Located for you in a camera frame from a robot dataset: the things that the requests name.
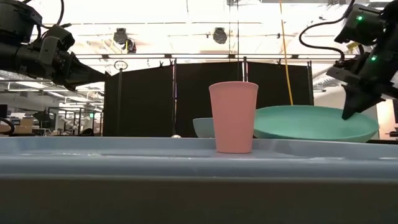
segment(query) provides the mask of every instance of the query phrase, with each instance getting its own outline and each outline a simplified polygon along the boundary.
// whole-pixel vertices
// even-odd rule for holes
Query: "spotlight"
[[[217,43],[217,44],[225,44],[226,43],[226,33],[224,31],[224,28],[216,28],[213,34],[213,40]]]
[[[127,49],[128,54],[135,54],[137,52],[136,43],[127,36],[126,28],[117,28],[113,34],[113,40],[122,46],[122,50]]]
[[[240,0],[226,0],[226,4],[228,6],[233,6],[233,5],[237,4],[238,2],[240,2]]]
[[[116,33],[113,34],[113,40],[120,45],[126,44],[126,28],[117,28]]]

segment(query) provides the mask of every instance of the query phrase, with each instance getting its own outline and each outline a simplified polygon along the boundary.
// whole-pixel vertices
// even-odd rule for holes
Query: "large teal bowl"
[[[256,111],[257,138],[305,139],[317,141],[366,142],[379,124],[363,114],[346,121],[343,110],[321,106],[272,106]]]

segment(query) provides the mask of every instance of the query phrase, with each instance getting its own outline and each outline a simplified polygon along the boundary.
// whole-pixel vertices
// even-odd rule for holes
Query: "metal pipe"
[[[99,136],[102,136],[102,112],[99,117]]]
[[[307,62],[307,77],[308,77],[308,90],[310,94],[310,105],[314,106],[314,98],[313,98],[313,83],[312,83],[312,62]]]
[[[175,125],[177,122],[177,60],[174,60],[173,65],[173,96],[172,96],[172,133],[176,134]]]
[[[73,124],[72,124],[72,126],[75,125],[75,122],[76,122],[76,112],[73,112]],[[72,134],[75,135],[75,130],[73,128],[72,128]]]
[[[94,133],[94,124],[95,124],[95,111],[93,111],[93,133]]]
[[[81,54],[77,55],[78,59],[101,59],[107,58],[108,60],[115,59],[159,59],[159,58],[169,58],[169,59],[225,59],[225,60],[242,60],[243,57],[247,57],[249,60],[279,60],[283,59],[282,54],[107,54],[107,55],[96,55],[96,54]],[[296,55],[288,54],[288,60],[307,62],[308,60],[322,60],[335,62],[338,60],[339,55],[336,54],[299,54],[297,58]],[[353,54],[346,54],[347,58],[354,58]]]
[[[80,121],[81,121],[81,108],[79,108],[79,127],[77,129],[77,134],[80,134]]]
[[[67,119],[67,111],[65,110],[65,120]],[[66,121],[64,121],[63,122],[63,133],[65,132],[65,129],[67,128],[67,122]]]
[[[115,27],[123,25],[173,25],[173,24],[186,24],[186,22],[99,22],[99,23],[72,23],[73,27],[76,26],[103,26],[114,25]],[[237,22],[192,22],[192,24],[237,24]],[[262,22],[239,22],[239,24],[263,24]],[[53,26],[54,24],[43,24],[45,26]]]
[[[123,68],[120,68],[119,70],[119,77],[118,77],[118,115],[116,117],[116,133],[118,134],[118,137],[121,135],[121,130],[120,130],[120,112],[121,112],[121,105],[122,105],[122,76],[123,76]]]
[[[0,80],[0,82],[35,82],[35,83],[52,83],[50,80]]]
[[[248,82],[249,77],[248,77],[248,58],[243,57],[243,81]]]

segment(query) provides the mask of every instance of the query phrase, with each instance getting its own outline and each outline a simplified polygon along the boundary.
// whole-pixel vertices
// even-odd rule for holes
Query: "black partition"
[[[313,89],[307,66],[289,65],[289,80],[295,105],[313,105]],[[248,62],[248,80],[259,85],[257,108],[289,105],[285,66]]]
[[[210,118],[209,86],[219,82],[242,80],[242,63],[191,63],[176,66],[176,133],[196,137],[193,118]]]
[[[123,72],[120,110],[118,83],[119,74],[105,82],[104,136],[173,135],[172,66]]]

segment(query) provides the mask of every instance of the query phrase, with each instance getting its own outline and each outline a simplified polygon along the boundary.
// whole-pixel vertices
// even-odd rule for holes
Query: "yellow cable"
[[[282,0],[279,0],[279,9],[280,9],[280,16],[282,17],[282,15],[283,15],[283,13],[282,13]],[[287,89],[289,91],[290,105],[293,105],[292,89],[290,87],[290,79],[289,79],[289,66],[287,65],[285,27],[284,27],[284,19],[283,18],[280,18],[280,23],[282,24],[282,39],[283,39],[283,42],[284,42],[284,55],[285,55],[285,70],[286,70]]]

